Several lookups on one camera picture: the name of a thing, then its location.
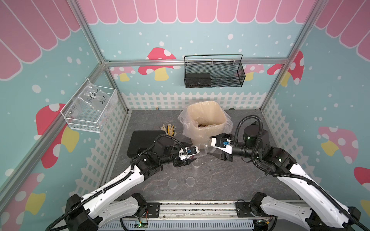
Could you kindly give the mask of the clear tea jar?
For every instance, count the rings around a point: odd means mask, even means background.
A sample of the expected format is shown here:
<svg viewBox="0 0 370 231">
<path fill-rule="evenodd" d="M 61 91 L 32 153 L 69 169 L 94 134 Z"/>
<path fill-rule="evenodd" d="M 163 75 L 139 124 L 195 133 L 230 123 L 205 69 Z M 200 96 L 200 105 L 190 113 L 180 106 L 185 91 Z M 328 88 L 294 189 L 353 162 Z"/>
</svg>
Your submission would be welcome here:
<svg viewBox="0 0 370 231">
<path fill-rule="evenodd" d="M 206 156 L 209 153 L 213 153 L 216 149 L 212 146 L 212 140 L 208 139 L 206 142 L 201 143 L 198 146 L 199 155 L 201 157 Z"/>
<path fill-rule="evenodd" d="M 202 161 L 200 159 L 195 159 L 192 162 L 194 176 L 198 177 L 200 175 L 201 165 L 202 165 Z"/>
</svg>

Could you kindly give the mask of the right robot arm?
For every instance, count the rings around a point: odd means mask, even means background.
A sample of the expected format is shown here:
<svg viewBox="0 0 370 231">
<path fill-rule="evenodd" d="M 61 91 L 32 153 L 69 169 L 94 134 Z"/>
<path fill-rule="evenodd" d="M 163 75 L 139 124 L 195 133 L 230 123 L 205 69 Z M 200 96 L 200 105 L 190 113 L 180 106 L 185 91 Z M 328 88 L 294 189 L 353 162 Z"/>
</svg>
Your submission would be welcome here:
<svg viewBox="0 0 370 231">
<path fill-rule="evenodd" d="M 256 193 L 249 203 L 255 217 L 263 214 L 283 218 L 308 231 L 352 231 L 356 225 L 363 231 L 368 227 L 360 220 L 356 207 L 347 207 L 334 199 L 303 170 L 287 151 L 270 145 L 269 132 L 256 115 L 243 118 L 234 134 L 222 133 L 210 138 L 209 146 L 220 151 L 215 157 L 233 161 L 247 158 L 265 175 L 277 178 L 289 186 L 307 204 L 294 206 L 278 201 L 265 193 Z"/>
</svg>

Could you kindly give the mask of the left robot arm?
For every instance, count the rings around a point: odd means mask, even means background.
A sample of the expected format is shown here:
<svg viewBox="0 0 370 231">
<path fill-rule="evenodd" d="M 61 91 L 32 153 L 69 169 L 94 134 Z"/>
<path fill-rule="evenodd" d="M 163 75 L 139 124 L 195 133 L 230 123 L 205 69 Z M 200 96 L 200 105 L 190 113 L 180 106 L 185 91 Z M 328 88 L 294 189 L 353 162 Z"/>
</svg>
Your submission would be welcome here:
<svg viewBox="0 0 370 231">
<path fill-rule="evenodd" d="M 164 164 L 188 165 L 192 154 L 190 147 L 189 143 L 172 136 L 158 135 L 148 148 L 130 159 L 130 165 L 119 176 L 82 197 L 72 195 L 67 200 L 64 214 L 46 230 L 97 231 L 105 219 L 104 211 L 126 191 L 161 171 Z"/>
</svg>

